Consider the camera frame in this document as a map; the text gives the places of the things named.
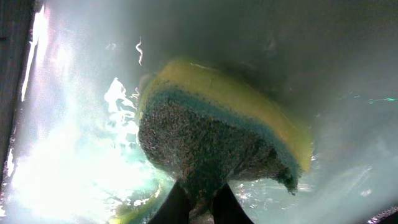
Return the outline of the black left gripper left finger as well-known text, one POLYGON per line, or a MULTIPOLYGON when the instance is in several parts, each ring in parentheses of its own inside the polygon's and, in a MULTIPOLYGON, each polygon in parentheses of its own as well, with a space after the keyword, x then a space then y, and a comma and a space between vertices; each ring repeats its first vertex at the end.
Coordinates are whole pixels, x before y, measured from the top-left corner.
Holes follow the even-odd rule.
POLYGON ((189 198, 178 180, 148 224, 189 224, 191 209, 189 198))

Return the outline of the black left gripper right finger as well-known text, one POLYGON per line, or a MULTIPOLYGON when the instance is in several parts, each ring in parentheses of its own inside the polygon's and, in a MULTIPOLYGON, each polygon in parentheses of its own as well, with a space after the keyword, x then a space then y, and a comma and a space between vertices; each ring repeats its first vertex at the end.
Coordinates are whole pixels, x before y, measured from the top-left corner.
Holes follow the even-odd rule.
POLYGON ((254 224, 228 184, 224 184, 213 197, 211 213, 215 224, 254 224))

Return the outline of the yellow green sponge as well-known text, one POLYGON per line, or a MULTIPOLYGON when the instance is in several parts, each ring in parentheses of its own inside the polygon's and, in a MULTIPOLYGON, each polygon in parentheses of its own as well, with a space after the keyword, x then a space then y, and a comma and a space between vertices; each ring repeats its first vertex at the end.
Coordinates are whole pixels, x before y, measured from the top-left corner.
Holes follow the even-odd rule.
POLYGON ((229 181, 271 179, 296 193, 311 166, 308 126, 247 83, 177 57, 151 78, 137 107, 149 162, 176 179, 193 212, 229 181))

